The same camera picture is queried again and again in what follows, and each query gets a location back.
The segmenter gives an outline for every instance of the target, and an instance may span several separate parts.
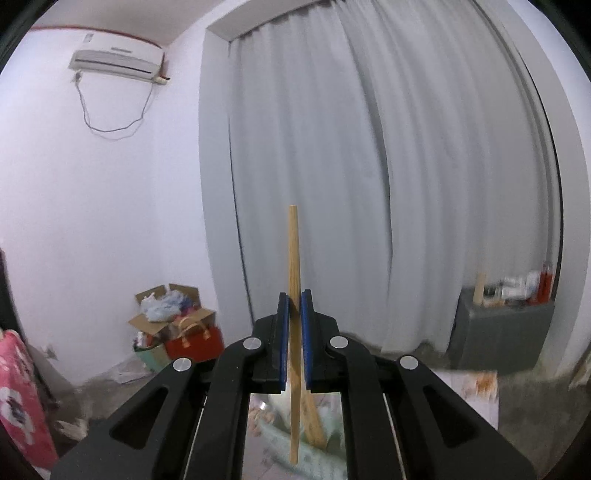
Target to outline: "red bottle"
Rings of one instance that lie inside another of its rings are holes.
[[[550,292],[552,289],[552,264],[544,262],[542,271],[540,272],[540,284],[538,285],[538,293],[536,294],[537,303],[546,303],[550,301]]]

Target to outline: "pink blanket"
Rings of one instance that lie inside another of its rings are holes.
[[[51,470],[57,453],[37,396],[33,363],[11,330],[0,340],[0,421],[32,465]]]

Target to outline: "air conditioner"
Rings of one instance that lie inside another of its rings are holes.
[[[146,41],[93,32],[86,34],[72,55],[70,68],[152,80],[158,76],[163,58],[163,50]]]

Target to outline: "gray box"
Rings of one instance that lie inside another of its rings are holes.
[[[540,356],[554,313],[554,302],[523,307],[484,308],[464,288],[447,354],[459,370],[497,370],[510,374],[531,369]]]

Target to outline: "white cloth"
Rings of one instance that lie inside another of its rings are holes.
[[[467,0],[336,0],[230,45],[230,146],[255,318],[302,288],[384,352],[447,348],[462,285],[539,268],[539,132],[510,56]]]

